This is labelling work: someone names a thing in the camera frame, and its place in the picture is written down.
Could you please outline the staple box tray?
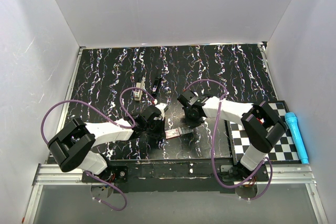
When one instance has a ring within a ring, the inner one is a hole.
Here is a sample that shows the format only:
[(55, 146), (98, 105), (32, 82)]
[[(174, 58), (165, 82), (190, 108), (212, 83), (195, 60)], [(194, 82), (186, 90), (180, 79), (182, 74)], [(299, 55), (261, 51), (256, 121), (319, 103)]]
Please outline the staple box tray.
[(180, 135), (190, 134), (193, 132), (193, 129), (190, 127), (179, 127), (178, 132)]

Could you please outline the white red staple box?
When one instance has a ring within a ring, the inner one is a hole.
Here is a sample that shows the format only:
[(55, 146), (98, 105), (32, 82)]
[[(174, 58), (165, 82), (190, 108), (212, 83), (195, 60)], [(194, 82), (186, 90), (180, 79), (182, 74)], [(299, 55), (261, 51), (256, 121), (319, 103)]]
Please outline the white red staple box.
[(179, 137), (180, 135), (181, 134), (178, 128), (165, 131), (165, 138), (167, 140), (171, 138)]

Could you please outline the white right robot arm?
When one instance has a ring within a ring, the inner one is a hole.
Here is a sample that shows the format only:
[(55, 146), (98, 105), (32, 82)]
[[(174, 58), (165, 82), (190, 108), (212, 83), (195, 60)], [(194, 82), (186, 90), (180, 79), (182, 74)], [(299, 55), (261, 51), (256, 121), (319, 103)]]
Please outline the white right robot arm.
[(177, 100), (191, 128), (204, 123), (204, 118), (219, 118), (243, 127), (250, 145), (229, 172), (230, 177), (251, 180), (257, 174), (256, 167), (287, 131), (283, 119), (266, 101), (239, 103), (208, 94), (199, 96), (191, 90), (184, 91)]

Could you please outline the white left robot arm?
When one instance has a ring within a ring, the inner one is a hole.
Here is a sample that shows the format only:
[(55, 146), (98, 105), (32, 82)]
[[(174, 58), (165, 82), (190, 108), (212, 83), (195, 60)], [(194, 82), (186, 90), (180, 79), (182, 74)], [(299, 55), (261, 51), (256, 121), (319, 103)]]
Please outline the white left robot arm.
[(131, 125), (131, 118), (119, 119), (115, 124), (85, 123), (80, 118), (73, 119), (64, 126), (47, 144), (62, 172), (70, 172), (80, 168), (87, 170), (100, 182), (111, 178), (112, 170), (107, 158), (94, 153), (94, 146), (116, 141), (128, 141), (147, 135), (161, 140), (165, 138), (165, 113), (168, 105), (159, 103), (147, 107), (142, 113), (132, 117), (135, 127), (123, 128)]

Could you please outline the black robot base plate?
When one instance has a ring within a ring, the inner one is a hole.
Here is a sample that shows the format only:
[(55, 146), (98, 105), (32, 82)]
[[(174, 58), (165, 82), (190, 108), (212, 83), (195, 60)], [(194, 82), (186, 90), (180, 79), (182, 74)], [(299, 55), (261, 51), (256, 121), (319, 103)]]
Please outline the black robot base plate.
[(211, 159), (113, 160), (97, 177), (124, 193), (218, 191), (233, 194), (214, 178)]

